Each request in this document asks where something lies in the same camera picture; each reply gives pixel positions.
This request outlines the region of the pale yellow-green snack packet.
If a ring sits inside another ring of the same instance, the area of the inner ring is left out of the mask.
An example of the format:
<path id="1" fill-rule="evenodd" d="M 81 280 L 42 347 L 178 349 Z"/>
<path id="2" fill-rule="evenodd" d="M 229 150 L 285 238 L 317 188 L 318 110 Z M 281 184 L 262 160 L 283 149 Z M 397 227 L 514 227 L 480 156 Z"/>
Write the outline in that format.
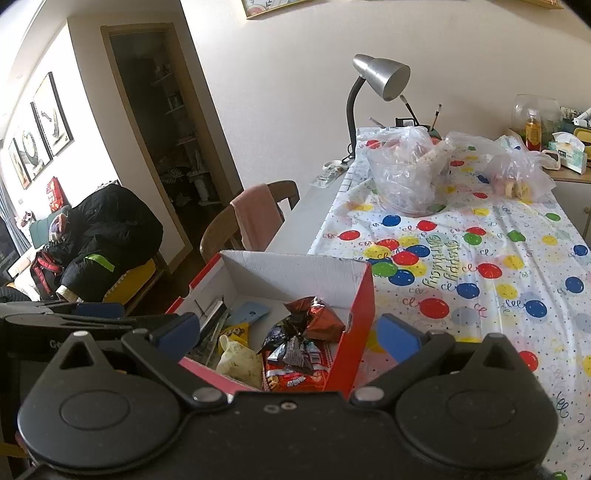
<path id="1" fill-rule="evenodd" d="M 259 354 L 226 335 L 221 335 L 219 345 L 222 354 L 215 371 L 254 389 L 262 389 L 263 361 Z"/>

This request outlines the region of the yellow snack packet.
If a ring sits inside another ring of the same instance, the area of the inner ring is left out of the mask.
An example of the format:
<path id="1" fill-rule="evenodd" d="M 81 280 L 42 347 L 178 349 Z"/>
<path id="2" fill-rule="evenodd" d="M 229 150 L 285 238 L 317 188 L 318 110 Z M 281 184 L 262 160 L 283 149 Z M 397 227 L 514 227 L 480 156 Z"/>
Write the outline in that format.
<path id="1" fill-rule="evenodd" d="M 228 326 L 221 331 L 229 340 L 238 342 L 243 346 L 249 346 L 249 323 L 240 323 Z"/>

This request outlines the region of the orange-brown foil snack bag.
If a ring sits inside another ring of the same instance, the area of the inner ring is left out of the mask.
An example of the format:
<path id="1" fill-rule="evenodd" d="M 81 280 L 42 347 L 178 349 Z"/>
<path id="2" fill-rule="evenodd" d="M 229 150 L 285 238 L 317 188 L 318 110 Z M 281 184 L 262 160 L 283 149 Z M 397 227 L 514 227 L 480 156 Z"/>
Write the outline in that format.
<path id="1" fill-rule="evenodd" d="M 335 311 L 317 296 L 300 298 L 284 304 L 287 312 L 287 325 L 307 340 L 339 343 L 346 326 Z"/>

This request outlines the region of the red snack packet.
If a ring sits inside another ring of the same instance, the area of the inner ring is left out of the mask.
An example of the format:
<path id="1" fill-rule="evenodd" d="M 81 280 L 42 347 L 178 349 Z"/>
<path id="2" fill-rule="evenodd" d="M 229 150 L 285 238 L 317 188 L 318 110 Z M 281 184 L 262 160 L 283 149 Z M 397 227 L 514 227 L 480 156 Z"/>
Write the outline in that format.
<path id="1" fill-rule="evenodd" d="M 305 345 L 312 373 L 303 373 L 276 361 L 276 354 L 263 353 L 263 389 L 270 392 L 321 392 L 325 389 L 332 367 L 332 354 L 327 343 L 311 341 Z"/>

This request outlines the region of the black snack packet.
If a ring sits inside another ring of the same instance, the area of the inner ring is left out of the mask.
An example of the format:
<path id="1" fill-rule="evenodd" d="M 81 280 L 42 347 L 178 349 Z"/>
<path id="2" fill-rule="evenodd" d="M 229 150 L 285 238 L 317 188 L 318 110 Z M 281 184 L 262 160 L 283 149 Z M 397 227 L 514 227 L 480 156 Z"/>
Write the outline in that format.
<path id="1" fill-rule="evenodd" d="M 297 329 L 284 321 L 277 322 L 266 334 L 259 354 L 273 364 L 287 366 L 304 374 L 314 373 L 311 358 Z"/>

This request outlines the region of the black jacket pile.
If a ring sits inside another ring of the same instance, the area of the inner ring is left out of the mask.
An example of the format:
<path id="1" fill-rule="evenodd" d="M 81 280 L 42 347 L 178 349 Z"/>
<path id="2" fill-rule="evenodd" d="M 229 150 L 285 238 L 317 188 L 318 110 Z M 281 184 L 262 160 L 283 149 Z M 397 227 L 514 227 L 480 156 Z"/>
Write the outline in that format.
<path id="1" fill-rule="evenodd" d="M 43 300 L 100 302 L 128 271 L 158 253 L 163 226 L 131 190 L 111 183 L 45 222 L 29 271 Z"/>

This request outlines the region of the red and white cardboard box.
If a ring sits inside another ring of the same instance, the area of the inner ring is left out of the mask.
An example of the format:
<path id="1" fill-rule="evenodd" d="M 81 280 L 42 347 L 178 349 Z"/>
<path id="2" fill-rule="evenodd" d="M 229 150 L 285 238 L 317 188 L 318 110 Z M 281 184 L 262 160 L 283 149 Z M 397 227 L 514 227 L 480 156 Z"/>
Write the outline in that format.
<path id="1" fill-rule="evenodd" d="M 189 283 L 170 313 L 202 315 L 221 300 L 229 310 L 246 302 L 270 308 L 249 330 L 249 347 L 262 346 L 266 333 L 287 316 L 288 302 L 318 296 L 339 316 L 346 330 L 329 348 L 331 371 L 325 390 L 348 397 L 375 317 L 372 270 L 363 261 L 329 256 L 291 255 L 239 250 L 221 251 Z"/>

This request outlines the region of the birthday balloon tablecloth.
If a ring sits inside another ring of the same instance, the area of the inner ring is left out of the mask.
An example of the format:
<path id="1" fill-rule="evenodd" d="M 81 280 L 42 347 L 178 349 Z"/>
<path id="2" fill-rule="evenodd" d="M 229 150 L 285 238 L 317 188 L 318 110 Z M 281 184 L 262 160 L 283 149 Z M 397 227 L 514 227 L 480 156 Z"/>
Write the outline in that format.
<path id="1" fill-rule="evenodd" d="M 506 335 L 551 397 L 559 428 L 545 464 L 558 479 L 590 475 L 590 250 L 552 195 L 496 194 L 492 144 L 461 134 L 446 194 L 424 218 L 380 199 L 367 154 L 391 132 L 363 128 L 311 254 L 367 261 L 379 313 L 460 341 Z"/>

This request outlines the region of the pink towel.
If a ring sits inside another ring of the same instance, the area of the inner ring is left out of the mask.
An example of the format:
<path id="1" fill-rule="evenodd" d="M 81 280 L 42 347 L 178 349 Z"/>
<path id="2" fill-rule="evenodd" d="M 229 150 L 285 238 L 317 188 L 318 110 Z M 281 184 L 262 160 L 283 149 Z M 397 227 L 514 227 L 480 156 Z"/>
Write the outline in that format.
<path id="1" fill-rule="evenodd" d="M 283 224 L 283 217 L 270 188 L 259 184 L 246 189 L 230 201 L 242 235 L 242 244 L 249 251 L 264 251 Z"/>

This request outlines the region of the large clear plastic bag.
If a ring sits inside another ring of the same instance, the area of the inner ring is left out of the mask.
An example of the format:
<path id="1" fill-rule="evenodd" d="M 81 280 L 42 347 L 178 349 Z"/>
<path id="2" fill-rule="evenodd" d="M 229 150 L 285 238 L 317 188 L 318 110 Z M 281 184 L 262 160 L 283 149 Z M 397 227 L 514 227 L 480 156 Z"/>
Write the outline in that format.
<path id="1" fill-rule="evenodd" d="M 424 217 L 446 207 L 449 162 L 455 147 L 423 127 L 387 128 L 361 136 L 381 203 L 401 214 Z"/>

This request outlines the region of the small plastic bag with pastries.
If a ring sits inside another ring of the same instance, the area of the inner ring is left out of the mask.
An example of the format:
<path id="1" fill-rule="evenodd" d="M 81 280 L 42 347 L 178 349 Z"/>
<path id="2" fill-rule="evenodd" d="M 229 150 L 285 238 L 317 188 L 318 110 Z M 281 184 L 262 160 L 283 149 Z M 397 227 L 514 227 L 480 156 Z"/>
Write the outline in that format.
<path id="1" fill-rule="evenodd" d="M 556 187 L 554 180 L 544 171 L 553 159 L 539 151 L 530 151 L 513 136 L 503 135 L 497 140 L 450 132 L 445 139 L 468 152 L 475 148 L 476 155 L 485 160 L 482 175 L 489 181 L 496 195 L 524 202 L 538 202 Z"/>

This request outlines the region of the orange liquid bottle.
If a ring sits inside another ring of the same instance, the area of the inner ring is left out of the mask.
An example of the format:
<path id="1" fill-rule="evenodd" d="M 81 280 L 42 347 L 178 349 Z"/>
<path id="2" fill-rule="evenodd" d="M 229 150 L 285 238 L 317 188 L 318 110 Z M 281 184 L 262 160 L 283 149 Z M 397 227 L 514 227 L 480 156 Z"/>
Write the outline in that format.
<path id="1" fill-rule="evenodd" d="M 528 110 L 528 119 L 525 124 L 525 144 L 530 151 L 540 152 L 542 149 L 541 117 L 535 109 Z"/>

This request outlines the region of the tissue box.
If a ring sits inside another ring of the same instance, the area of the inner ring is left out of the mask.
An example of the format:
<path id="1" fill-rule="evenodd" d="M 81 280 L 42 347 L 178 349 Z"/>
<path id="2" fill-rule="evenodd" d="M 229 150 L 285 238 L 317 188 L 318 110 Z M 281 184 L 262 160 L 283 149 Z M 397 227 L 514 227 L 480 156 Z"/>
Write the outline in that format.
<path id="1" fill-rule="evenodd" d="M 568 132 L 555 132 L 549 148 L 556 152 L 561 165 L 580 175 L 587 169 L 587 153 L 584 143 L 575 135 Z"/>

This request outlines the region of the yellow container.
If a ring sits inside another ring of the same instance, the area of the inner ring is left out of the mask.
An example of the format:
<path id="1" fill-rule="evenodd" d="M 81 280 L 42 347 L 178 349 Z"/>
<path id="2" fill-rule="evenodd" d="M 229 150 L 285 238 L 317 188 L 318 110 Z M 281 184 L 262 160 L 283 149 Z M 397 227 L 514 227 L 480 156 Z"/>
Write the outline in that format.
<path id="1" fill-rule="evenodd" d="M 587 159 L 591 159 L 591 130 L 589 128 L 577 127 L 574 135 L 584 144 Z"/>

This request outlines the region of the framed wall picture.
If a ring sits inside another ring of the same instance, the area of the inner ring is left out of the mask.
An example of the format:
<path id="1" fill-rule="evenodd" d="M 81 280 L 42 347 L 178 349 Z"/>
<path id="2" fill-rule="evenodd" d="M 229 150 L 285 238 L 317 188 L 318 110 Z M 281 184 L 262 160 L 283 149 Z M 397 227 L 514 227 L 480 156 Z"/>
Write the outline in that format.
<path id="1" fill-rule="evenodd" d="M 72 141 L 52 72 L 48 72 L 33 96 L 33 109 L 51 158 L 59 155 Z"/>
<path id="2" fill-rule="evenodd" d="M 33 181 L 50 163 L 45 143 L 37 129 L 26 127 L 14 135 L 21 161 L 28 178 Z"/>

